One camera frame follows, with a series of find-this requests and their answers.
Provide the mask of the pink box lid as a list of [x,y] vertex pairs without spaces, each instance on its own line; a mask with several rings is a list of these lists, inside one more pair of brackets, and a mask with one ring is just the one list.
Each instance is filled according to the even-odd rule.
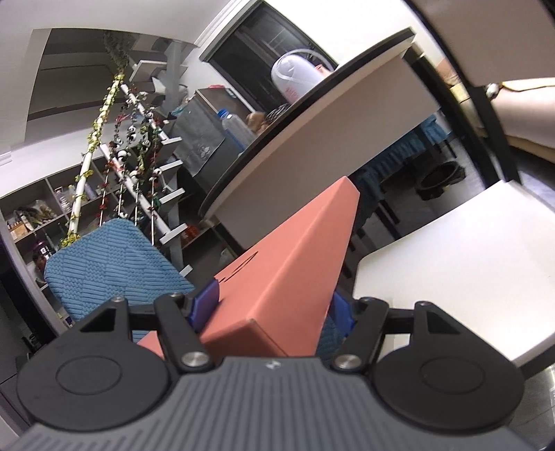
[[[338,179],[217,273],[218,305],[199,335],[213,361],[315,353],[358,198],[349,179]],[[163,353],[158,333],[139,343]]]

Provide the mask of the dark blue skirted chair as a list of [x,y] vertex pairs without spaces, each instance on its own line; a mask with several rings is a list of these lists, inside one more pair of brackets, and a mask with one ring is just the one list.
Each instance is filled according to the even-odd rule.
[[400,239],[401,234],[397,229],[400,219],[387,202],[382,184],[426,152],[435,157],[444,157],[445,148],[456,159],[450,141],[449,134],[438,123],[437,116],[432,114],[353,172],[348,179],[359,191],[353,234],[362,241],[370,241],[363,227],[375,215],[394,240]]

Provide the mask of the white flower ladder stand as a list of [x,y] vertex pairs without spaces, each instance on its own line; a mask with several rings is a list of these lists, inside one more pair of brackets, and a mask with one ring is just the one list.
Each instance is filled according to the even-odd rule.
[[182,161],[174,155],[181,138],[165,133],[155,111],[143,104],[146,96],[127,85],[121,71],[114,76],[87,137],[60,245],[67,247],[80,238],[86,182],[94,169],[93,157],[100,153],[105,166],[98,224],[116,217],[131,221],[182,276],[188,276],[192,267],[183,262],[181,245],[190,227],[180,218],[185,190],[177,183]]

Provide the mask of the black trash bin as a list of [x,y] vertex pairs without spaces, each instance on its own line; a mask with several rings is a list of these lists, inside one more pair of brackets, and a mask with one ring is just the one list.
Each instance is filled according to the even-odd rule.
[[466,169],[456,161],[439,164],[428,171],[416,184],[416,194],[423,201],[434,200],[445,190],[466,178]]

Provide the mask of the grey refrigerator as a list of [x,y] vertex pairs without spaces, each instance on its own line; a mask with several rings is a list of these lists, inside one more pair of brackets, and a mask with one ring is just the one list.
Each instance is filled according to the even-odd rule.
[[181,113],[170,129],[181,137],[175,154],[204,191],[217,183],[242,150],[223,129],[217,113],[226,109],[245,119],[250,111],[230,89],[202,88],[181,105]]

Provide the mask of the white desk black edge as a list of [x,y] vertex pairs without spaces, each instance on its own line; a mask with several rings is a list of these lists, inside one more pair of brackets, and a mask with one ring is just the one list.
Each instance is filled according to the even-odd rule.
[[199,213],[247,249],[439,106],[404,59],[403,29],[325,77],[230,166]]

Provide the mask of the clear water bottle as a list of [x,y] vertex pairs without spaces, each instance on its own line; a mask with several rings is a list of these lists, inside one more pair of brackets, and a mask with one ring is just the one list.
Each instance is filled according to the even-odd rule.
[[217,115],[222,122],[224,131],[241,150],[246,150],[256,140],[253,131],[236,114],[231,114],[227,109],[221,109]]

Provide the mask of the brown ceramic figurine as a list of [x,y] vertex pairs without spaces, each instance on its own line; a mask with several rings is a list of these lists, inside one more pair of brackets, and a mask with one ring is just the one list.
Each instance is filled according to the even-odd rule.
[[260,135],[268,127],[266,115],[262,112],[250,113],[246,121],[247,127],[256,135]]

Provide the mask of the black wicker basket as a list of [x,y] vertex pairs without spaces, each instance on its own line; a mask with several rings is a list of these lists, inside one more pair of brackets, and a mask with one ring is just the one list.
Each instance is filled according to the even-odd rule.
[[274,110],[272,110],[270,113],[268,113],[265,116],[265,123],[270,126],[271,124],[273,124],[282,114],[284,114],[289,108],[291,107],[291,105],[289,105],[288,102],[283,103],[282,105],[279,105],[279,107],[275,108]]

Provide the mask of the white humidifier appliance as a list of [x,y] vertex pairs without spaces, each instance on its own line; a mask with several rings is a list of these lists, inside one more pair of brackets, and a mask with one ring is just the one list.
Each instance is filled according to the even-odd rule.
[[296,49],[276,60],[271,69],[271,79],[283,98],[293,104],[334,70],[325,56],[315,50]]

